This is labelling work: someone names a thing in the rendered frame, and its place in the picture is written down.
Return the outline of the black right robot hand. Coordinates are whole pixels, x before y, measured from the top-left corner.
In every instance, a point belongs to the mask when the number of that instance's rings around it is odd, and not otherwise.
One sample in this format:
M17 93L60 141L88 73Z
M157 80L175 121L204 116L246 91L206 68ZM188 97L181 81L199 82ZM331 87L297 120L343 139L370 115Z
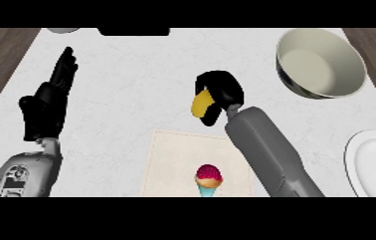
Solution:
M194 79L194 96L206 95L206 99L194 102L202 105L197 118L204 126L212 126L221 112L232 115L243 105L243 90L228 71L213 70L200 74Z

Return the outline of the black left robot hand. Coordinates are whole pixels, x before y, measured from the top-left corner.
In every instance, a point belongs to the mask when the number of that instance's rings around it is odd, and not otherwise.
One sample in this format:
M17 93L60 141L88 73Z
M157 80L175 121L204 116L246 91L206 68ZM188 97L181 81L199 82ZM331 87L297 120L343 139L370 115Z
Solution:
M66 47L58 57L51 78L44 82L32 96L19 99L23 116L23 140L35 141L44 137L57 138L63 129L67 95L78 70L73 49Z

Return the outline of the yellow lemon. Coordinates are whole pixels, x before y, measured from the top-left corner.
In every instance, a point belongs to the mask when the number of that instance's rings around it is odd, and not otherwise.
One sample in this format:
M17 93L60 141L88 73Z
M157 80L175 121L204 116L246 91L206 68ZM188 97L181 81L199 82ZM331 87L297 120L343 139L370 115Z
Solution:
M190 106L191 115L196 118L202 118L206 112L207 107L213 104L213 99L207 90L202 90L194 96Z

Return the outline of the pale metal bowl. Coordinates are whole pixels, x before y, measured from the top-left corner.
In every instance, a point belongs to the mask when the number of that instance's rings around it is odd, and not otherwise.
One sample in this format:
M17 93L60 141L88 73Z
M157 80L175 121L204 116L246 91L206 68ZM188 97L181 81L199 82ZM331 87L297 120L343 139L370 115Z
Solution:
M275 44L275 71L286 87L303 98L339 99L362 88L364 60L350 44L318 28L288 30Z

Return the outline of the beige placemat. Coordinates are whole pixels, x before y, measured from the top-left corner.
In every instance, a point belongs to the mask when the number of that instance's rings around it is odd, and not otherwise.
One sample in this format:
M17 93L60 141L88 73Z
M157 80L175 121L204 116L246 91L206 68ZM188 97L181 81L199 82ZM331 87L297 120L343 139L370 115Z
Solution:
M199 197L196 170L213 165L222 176L215 197L252 195L252 169L227 137L157 129L143 184L143 196Z

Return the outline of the grey round object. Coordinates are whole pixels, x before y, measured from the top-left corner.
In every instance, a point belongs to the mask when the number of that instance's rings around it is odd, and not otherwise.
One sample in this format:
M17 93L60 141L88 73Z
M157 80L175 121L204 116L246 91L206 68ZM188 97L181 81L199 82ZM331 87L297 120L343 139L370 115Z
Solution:
M47 30L56 34L66 34L78 31L79 28L47 28Z

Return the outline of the black appliance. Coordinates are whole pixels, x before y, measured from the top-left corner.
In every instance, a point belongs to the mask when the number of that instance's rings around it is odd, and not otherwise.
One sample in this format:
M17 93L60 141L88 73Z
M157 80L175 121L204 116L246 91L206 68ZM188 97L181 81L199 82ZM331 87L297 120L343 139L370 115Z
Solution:
M171 29L98 28L98 32L103 36L168 36Z

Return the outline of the pink frosted cupcake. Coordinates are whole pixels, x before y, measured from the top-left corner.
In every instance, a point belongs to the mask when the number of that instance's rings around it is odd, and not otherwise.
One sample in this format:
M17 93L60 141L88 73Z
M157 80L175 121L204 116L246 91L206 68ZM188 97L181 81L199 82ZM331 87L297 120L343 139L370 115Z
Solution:
M222 183L222 177L218 168L210 164L203 164L194 174L194 183L197 186L199 195L212 197L216 188Z

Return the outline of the white plate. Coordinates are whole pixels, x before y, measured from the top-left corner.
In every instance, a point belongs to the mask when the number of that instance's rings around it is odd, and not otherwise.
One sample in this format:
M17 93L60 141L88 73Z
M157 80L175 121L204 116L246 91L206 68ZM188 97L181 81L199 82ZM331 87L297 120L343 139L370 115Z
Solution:
M362 130L350 136L343 164L355 195L376 197L376 130Z

